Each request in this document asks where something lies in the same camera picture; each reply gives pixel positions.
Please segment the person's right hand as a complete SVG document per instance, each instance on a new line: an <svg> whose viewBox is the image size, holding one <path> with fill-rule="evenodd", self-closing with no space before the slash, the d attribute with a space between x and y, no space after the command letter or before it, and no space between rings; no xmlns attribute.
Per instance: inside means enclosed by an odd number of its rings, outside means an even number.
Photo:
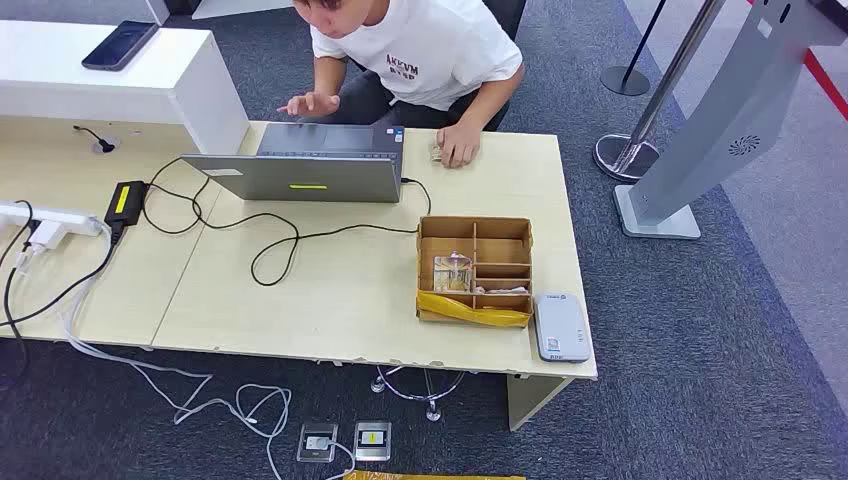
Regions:
<svg viewBox="0 0 848 480"><path fill-rule="evenodd" d="M279 113L301 117L324 117L335 113L340 106L339 95L310 91L291 97L276 109Z"/></svg>

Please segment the person's left hand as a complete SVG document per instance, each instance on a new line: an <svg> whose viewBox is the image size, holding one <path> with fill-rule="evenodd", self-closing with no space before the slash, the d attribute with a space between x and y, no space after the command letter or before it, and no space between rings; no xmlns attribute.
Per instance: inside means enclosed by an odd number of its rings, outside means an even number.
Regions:
<svg viewBox="0 0 848 480"><path fill-rule="evenodd" d="M461 168L470 164L479 149L482 128L461 120L437 131L436 144L445 168Z"/></svg>

